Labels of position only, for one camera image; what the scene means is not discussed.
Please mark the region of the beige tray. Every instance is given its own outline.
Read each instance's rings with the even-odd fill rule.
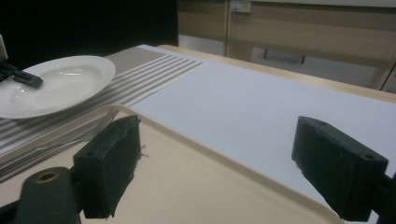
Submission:
[[[117,118],[136,114],[120,109]],[[74,120],[34,142],[41,144],[103,116],[109,106]],[[134,180],[123,195],[115,217],[82,223],[345,223],[328,207],[226,159],[186,137],[138,115],[143,153]],[[53,166],[71,167],[79,144],[0,185],[1,202],[18,200],[22,181]]]

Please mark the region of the striped placemat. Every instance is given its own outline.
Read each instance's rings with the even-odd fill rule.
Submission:
[[[90,100],[39,118],[0,119],[0,156],[100,106],[131,106],[202,65],[194,60],[139,47],[107,58],[116,65],[116,75]]]

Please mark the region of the plate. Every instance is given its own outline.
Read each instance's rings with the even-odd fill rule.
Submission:
[[[24,70],[41,77],[38,89],[9,77],[0,82],[0,118],[28,119],[78,105],[101,91],[116,73],[110,60],[74,56],[40,63]]]

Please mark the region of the black panel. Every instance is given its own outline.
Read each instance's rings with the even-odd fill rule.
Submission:
[[[177,0],[8,1],[0,34],[8,63],[20,69],[141,44],[177,46]]]

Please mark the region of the knife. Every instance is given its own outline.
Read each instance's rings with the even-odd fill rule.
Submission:
[[[62,144],[66,144],[70,141],[73,141],[74,139],[76,139],[77,137],[81,136],[82,134],[84,134],[85,132],[87,132],[88,130],[92,129],[93,127],[95,127],[101,120],[102,118],[96,119],[90,123],[87,123],[73,131],[71,131],[70,133],[64,134],[58,138],[55,138],[52,141],[49,141],[48,143],[45,143],[41,146],[38,147],[34,147],[32,149],[30,149],[29,151],[15,157],[12,158],[9,161],[6,161],[2,164],[0,164],[0,174],[3,173],[4,170],[6,170],[9,166],[19,162],[19,161],[23,161],[26,158],[29,158],[30,156],[32,156],[33,154],[35,154],[37,151],[43,149],[43,148],[47,148],[47,147],[54,147],[54,146],[59,146]]]

